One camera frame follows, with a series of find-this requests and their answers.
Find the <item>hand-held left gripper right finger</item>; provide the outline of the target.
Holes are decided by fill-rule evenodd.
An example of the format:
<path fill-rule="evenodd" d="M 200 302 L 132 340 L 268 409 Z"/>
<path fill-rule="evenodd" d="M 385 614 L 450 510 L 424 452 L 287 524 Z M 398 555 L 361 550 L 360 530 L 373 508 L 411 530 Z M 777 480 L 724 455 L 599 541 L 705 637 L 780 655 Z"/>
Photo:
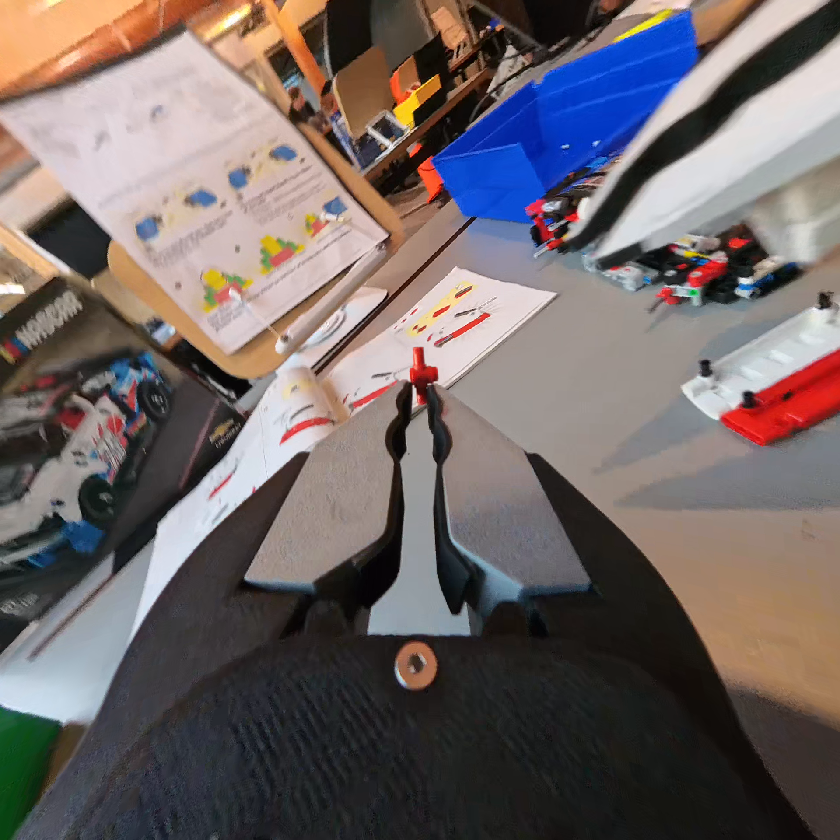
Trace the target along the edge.
<path fill-rule="evenodd" d="M 436 465 L 437 579 L 449 611 L 489 616 L 503 603 L 592 589 L 529 455 L 445 388 L 427 388 Z"/>

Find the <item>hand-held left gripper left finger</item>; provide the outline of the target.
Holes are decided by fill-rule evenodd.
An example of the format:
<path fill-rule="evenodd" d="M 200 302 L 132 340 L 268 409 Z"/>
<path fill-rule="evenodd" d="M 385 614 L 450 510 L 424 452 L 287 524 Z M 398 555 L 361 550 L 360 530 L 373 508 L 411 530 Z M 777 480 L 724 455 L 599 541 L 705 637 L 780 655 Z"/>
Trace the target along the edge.
<path fill-rule="evenodd" d="M 401 565 L 408 381 L 387 387 L 306 459 L 245 573 L 268 592 L 368 610 Z"/>

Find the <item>toy brick race car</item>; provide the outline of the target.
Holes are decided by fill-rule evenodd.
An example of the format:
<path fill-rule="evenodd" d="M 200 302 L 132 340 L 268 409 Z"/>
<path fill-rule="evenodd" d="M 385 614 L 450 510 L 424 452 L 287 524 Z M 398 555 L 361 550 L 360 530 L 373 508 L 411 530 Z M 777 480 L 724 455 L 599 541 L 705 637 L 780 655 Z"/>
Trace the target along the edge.
<path fill-rule="evenodd" d="M 569 251 L 567 238 L 582 220 L 591 195 L 622 158 L 617 152 L 595 157 L 525 207 L 536 257 Z M 765 298 L 804 272 L 794 261 L 769 254 L 746 224 L 720 234 L 687 234 L 610 268 L 597 268 L 591 250 L 582 252 L 581 261 L 584 270 L 625 291 L 658 287 L 650 312 L 662 304 L 698 307 Z"/>

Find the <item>small red brick connector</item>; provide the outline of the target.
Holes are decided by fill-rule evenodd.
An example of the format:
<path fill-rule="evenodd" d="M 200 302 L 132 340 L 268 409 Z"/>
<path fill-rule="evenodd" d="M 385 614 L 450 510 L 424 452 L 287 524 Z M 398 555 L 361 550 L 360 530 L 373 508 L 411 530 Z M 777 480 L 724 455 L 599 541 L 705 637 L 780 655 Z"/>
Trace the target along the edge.
<path fill-rule="evenodd" d="M 409 375 L 416 404 L 426 406 L 428 387 L 438 381 L 439 374 L 436 366 L 426 362 L 425 351 L 422 346 L 413 347 L 413 364 L 409 370 Z"/>

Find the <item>red and white brick panel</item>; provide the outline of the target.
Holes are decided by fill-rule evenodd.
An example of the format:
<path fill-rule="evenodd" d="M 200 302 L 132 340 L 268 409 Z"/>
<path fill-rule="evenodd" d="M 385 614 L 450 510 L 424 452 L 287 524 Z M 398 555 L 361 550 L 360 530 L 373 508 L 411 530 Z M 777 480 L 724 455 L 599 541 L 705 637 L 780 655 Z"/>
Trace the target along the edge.
<path fill-rule="evenodd" d="M 680 388 L 708 418 L 759 446 L 818 425 L 839 411 L 839 308 L 815 305 L 721 357 L 700 360 Z"/>

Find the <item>grey desk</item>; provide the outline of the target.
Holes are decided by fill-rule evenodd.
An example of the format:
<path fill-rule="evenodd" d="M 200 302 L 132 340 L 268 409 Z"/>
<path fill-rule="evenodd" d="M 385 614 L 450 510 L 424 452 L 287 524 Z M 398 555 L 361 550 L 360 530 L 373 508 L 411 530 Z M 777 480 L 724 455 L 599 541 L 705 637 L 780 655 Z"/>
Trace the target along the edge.
<path fill-rule="evenodd" d="M 433 385 L 526 451 L 591 590 L 449 611 L 413 391 L 401 565 L 370 609 L 245 582 L 313 447 L 135 635 L 130 571 L 131 595 L 82 610 L 89 639 L 24 669 L 55 632 L 37 626 L 3 654 L 3 707 L 85 728 L 20 838 L 838 838 L 838 420 L 762 448 L 680 391 L 821 291 L 838 303 L 838 264 L 653 316 L 652 291 L 479 220 L 320 378 L 454 268 L 555 294 Z"/>

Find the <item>yellow plastic object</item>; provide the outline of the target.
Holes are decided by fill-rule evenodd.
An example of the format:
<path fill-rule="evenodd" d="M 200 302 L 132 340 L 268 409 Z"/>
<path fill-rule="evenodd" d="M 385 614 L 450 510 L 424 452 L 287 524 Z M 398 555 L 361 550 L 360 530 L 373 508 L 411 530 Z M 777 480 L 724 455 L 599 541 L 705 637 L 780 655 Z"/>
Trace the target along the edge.
<path fill-rule="evenodd" d="M 651 28 L 661 25 L 664 21 L 668 20 L 669 18 L 673 17 L 676 13 L 674 8 L 665 8 L 661 11 L 658 11 L 656 14 L 646 18 L 643 22 L 636 24 L 633 27 L 630 27 L 627 31 L 623 32 L 619 36 L 615 37 L 612 41 L 612 44 L 620 43 L 626 39 L 639 35 L 645 31 L 648 31 Z"/>

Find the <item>open instruction booklet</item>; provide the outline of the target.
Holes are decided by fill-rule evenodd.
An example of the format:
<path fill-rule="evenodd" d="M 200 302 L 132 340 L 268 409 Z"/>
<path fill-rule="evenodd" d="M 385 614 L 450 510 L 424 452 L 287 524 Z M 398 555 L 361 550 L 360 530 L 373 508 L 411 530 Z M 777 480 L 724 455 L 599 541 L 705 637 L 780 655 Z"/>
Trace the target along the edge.
<path fill-rule="evenodd" d="M 423 349 L 451 386 L 548 306 L 555 294 L 454 268 L 401 318 L 319 379 L 300 351 L 282 365 L 221 461 L 160 521 L 131 635 L 186 558 L 293 456 L 307 453 L 409 381 Z"/>

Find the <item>blue plastic bin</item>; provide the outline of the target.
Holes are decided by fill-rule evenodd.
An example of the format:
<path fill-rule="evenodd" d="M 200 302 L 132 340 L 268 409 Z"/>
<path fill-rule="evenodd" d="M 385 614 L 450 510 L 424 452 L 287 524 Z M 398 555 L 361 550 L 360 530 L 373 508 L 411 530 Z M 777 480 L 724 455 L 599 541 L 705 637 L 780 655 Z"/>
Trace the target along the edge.
<path fill-rule="evenodd" d="M 697 58 L 690 11 L 673 13 L 512 93 L 435 155 L 435 171 L 463 215 L 527 223 L 527 205 L 621 152 Z"/>

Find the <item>black toy set box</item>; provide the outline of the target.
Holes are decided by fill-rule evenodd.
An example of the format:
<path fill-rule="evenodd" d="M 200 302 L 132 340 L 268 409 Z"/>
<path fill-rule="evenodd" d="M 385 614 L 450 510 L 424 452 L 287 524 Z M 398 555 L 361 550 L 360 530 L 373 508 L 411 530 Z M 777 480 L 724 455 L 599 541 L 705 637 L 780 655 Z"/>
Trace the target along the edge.
<path fill-rule="evenodd" d="M 245 416 L 78 281 L 2 316 L 1 650 L 151 528 Z"/>

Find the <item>yellow plastic bin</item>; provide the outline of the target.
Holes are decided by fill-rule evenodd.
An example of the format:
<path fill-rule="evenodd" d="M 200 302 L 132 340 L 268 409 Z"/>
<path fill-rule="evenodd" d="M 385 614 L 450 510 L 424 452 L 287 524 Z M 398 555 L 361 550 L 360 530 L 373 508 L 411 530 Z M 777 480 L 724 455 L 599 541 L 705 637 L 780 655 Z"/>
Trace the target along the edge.
<path fill-rule="evenodd" d="M 404 99 L 394 106 L 393 114 L 396 120 L 407 130 L 413 130 L 417 111 L 433 100 L 439 92 L 442 92 L 442 83 L 437 73 L 407 93 Z"/>

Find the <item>orange object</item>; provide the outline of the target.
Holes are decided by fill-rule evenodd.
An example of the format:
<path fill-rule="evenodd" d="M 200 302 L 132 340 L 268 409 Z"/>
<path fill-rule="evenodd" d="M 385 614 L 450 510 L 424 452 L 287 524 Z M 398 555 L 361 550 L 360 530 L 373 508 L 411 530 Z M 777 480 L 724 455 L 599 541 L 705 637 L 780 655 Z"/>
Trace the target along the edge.
<path fill-rule="evenodd" d="M 432 157 L 427 158 L 417 167 L 417 173 L 425 187 L 427 199 L 425 204 L 429 205 L 445 196 L 445 184 L 434 167 L 434 160 Z"/>

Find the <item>cardboard sheet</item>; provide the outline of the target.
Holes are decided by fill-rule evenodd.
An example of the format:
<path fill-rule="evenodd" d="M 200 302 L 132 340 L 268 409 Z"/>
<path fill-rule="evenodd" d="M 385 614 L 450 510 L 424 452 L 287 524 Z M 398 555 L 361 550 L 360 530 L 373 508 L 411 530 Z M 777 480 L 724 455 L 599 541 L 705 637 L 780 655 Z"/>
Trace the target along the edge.
<path fill-rule="evenodd" d="M 385 53 L 373 45 L 332 80 L 332 91 L 339 104 L 346 128 L 353 140 L 362 137 L 370 124 L 385 111 L 392 111 L 392 73 Z"/>

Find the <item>printed instruction sheet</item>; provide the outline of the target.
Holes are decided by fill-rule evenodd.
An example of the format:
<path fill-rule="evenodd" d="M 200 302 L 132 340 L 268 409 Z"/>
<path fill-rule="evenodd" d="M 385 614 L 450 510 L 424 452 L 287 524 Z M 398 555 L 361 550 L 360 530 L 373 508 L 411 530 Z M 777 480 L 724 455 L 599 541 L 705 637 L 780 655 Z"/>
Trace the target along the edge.
<path fill-rule="evenodd" d="M 388 236 L 188 30 L 2 101 L 2 124 L 225 354 Z"/>

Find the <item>green plastic bin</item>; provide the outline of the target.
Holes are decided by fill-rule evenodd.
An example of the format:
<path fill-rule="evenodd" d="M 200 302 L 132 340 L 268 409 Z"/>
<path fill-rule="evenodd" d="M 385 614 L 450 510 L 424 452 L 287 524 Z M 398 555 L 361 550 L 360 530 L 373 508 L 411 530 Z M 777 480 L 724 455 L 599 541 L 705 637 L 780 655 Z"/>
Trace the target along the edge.
<path fill-rule="evenodd" d="M 39 798 L 59 721 L 1 707 L 1 838 L 16 834 Z"/>

